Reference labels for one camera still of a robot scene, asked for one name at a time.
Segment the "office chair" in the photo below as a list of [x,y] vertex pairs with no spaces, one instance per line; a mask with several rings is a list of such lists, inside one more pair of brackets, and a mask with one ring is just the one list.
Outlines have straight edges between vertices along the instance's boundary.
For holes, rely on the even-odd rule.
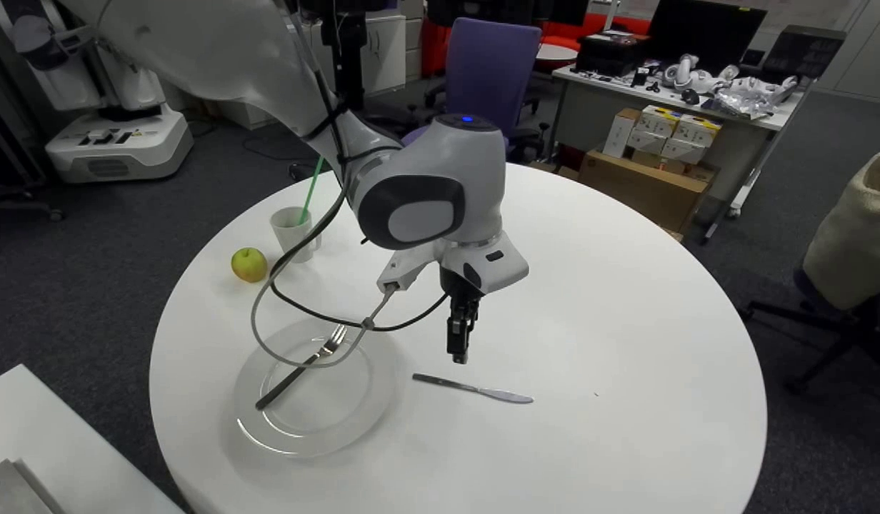
[[794,284],[805,298],[802,311],[768,304],[745,310],[745,321],[768,315],[838,335],[838,344],[791,382],[794,392],[805,392],[852,348],[880,367],[880,155],[852,177],[818,225]]
[[541,47],[537,27],[458,17],[449,35],[442,113],[478,115],[508,137],[508,157],[544,153],[537,131],[519,131],[527,88]]

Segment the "metal tool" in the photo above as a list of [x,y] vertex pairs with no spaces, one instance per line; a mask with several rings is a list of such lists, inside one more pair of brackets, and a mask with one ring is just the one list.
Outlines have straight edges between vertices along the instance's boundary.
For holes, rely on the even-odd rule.
[[458,381],[445,381],[445,378],[431,378],[431,375],[411,375],[411,381],[414,382],[439,387],[439,388],[472,392],[472,394],[479,394],[479,397],[492,397],[497,404],[515,404],[515,407],[535,404],[531,397],[524,397],[524,394],[497,392],[497,388],[479,388],[479,387],[468,387],[468,382],[458,382]]
[[309,360],[304,360],[304,367],[298,367],[288,378],[282,378],[272,392],[267,392],[261,400],[257,400],[257,412],[267,412],[291,382],[299,381],[299,375],[305,375],[318,360],[327,360],[331,357],[344,341],[347,341],[348,330],[347,325],[337,325],[331,331],[331,338],[318,348],[318,355],[312,355]]

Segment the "desk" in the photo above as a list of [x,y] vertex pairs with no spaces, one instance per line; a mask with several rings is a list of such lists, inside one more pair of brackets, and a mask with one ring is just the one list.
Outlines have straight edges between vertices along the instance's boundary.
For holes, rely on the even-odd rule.
[[[392,335],[408,371],[531,394],[504,407],[404,382],[367,441],[321,462],[235,462],[229,397],[255,352],[257,285],[229,275],[239,245],[278,251],[269,215],[305,184],[227,225],[175,285],[151,352],[162,458],[197,511],[621,511],[731,514],[751,497],[765,447],[761,367],[735,307],[664,230],[587,187],[508,167],[504,221],[531,275],[479,307],[468,367],[445,357],[445,310]],[[314,211],[337,187],[321,180]],[[364,318],[389,251],[359,245],[348,210],[318,258],[288,271],[294,298]],[[425,270],[379,322],[437,300]],[[304,321],[262,304],[262,331]]]
[[674,113],[702,115],[724,123],[724,135],[707,155],[707,164],[717,171],[702,210],[701,224],[715,224],[741,190],[755,187],[765,167],[777,137],[785,131],[797,100],[784,104],[768,121],[741,121],[702,107],[687,107],[677,93],[631,88],[628,78],[599,78],[595,73],[572,73],[572,67],[555,73],[564,81],[559,108],[551,130],[551,147],[567,143],[574,148],[604,148],[611,121],[621,108],[644,108],[649,104],[668,107]]
[[4,460],[24,460],[68,514],[181,511],[25,367],[0,378]]

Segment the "white machine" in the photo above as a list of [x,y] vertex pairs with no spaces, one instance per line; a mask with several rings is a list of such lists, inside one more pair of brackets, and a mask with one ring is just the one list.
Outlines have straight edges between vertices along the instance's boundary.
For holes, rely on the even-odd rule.
[[337,170],[364,235],[397,251],[379,278],[387,298],[439,262],[452,298],[445,352],[465,362],[479,298],[529,275],[504,231],[507,141],[494,127],[449,115],[407,148],[364,127],[334,107],[314,67],[305,35],[322,5],[312,0],[304,10],[291,0],[64,3],[184,93],[251,104],[321,153]]
[[58,113],[89,113],[49,141],[65,184],[157,180],[192,148],[189,123],[167,107],[154,73],[131,67],[52,0],[0,0],[0,27]]

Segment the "gray carpet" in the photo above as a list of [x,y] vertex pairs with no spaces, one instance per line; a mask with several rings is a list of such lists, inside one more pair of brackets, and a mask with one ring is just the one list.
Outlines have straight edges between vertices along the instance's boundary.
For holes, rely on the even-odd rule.
[[[831,97],[811,104],[797,121],[799,135],[772,161],[745,218],[724,225],[715,245],[695,248],[737,304],[797,304],[791,265],[845,177],[880,148],[880,108]],[[309,164],[312,155],[281,131],[248,137],[217,127],[199,137],[175,180],[49,193],[68,211],[64,224],[5,215],[0,371],[25,362],[181,500],[154,442],[145,394],[151,335],[167,294],[217,230],[304,177]],[[755,330],[772,427],[749,511],[880,514],[880,371],[854,355],[805,397],[785,394],[784,382],[811,362],[825,341],[784,330],[802,344]]]

